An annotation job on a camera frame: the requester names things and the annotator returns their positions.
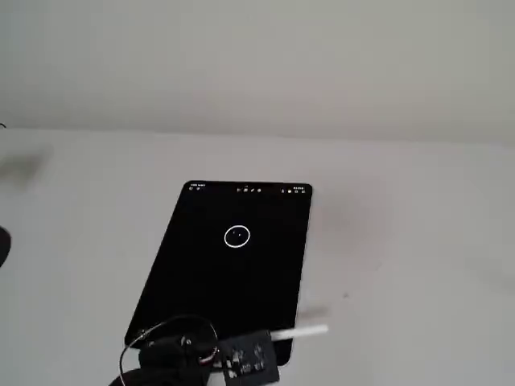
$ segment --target white wall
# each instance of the white wall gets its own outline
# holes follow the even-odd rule
[[[508,0],[3,0],[0,121],[515,142]]]

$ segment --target black object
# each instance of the black object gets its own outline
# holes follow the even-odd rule
[[[0,267],[7,259],[7,255],[10,251],[10,234],[9,232],[0,227]]]
[[[262,386],[279,381],[269,331],[226,339],[218,348],[227,386]]]
[[[177,314],[209,319],[222,340],[294,327],[310,206],[303,183],[186,183],[126,344]],[[291,343],[274,343],[279,365]]]
[[[141,368],[123,375],[126,386],[205,386],[211,366],[201,366],[205,346],[181,344],[180,336],[160,339],[139,352]],[[117,377],[110,386],[122,386]]]

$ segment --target cable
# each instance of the cable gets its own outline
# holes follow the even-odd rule
[[[327,324],[319,324],[317,326],[296,327],[289,330],[271,331],[272,341],[287,340],[293,338],[301,338],[303,336],[312,336],[326,334],[329,332]]]
[[[134,344],[136,344],[140,340],[146,338],[152,331],[157,330],[161,326],[165,326],[168,323],[175,322],[180,319],[188,319],[188,318],[201,320],[201,321],[205,322],[206,324],[208,324],[211,327],[215,341],[218,342],[218,334],[216,333],[215,327],[209,320],[207,320],[206,318],[203,318],[202,316],[194,315],[194,314],[182,314],[182,315],[173,316],[167,320],[159,322],[158,324],[152,326],[151,328],[144,330],[140,335],[138,335],[138,337],[135,340],[133,340],[131,343],[129,343],[128,345],[126,345],[123,348],[122,353],[120,354],[120,359],[118,361],[118,369],[120,370],[119,377],[120,377],[120,382],[122,382],[123,386],[127,386],[125,379],[123,377],[123,357],[126,354],[127,350],[129,350]],[[208,356],[206,358],[199,358],[199,363],[206,364],[206,363],[211,362],[215,358],[217,352],[218,352],[218,347],[214,347],[213,352],[210,356]]]

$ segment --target white surface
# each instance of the white surface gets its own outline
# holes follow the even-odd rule
[[[515,143],[509,0],[2,0],[9,127]]]
[[[2,384],[116,376],[189,179],[315,188],[298,325],[330,331],[282,385],[515,383],[514,149],[0,130],[0,157]]]

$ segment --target black screen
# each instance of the black screen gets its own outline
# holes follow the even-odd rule
[[[209,319],[220,339],[294,327],[310,206],[303,183],[186,183],[126,344],[180,314]],[[275,349],[285,364],[291,341]]]

